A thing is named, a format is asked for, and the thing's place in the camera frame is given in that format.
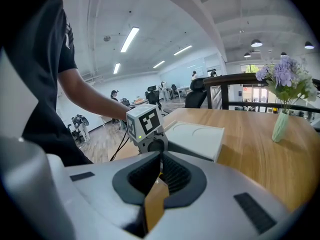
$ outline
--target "green glass vase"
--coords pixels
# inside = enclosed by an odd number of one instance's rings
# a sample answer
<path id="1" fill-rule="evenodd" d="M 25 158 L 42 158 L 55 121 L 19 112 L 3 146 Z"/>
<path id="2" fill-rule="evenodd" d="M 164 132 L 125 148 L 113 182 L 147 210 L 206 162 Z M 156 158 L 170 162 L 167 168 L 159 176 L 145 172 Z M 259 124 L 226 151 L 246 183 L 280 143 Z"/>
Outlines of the green glass vase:
<path id="1" fill-rule="evenodd" d="M 287 125 L 288 125 L 289 115 L 285 113 L 280 113 L 278 119 L 275 122 L 273 133 L 272 133 L 272 140 L 274 142 L 279 142 L 285 135 Z"/>

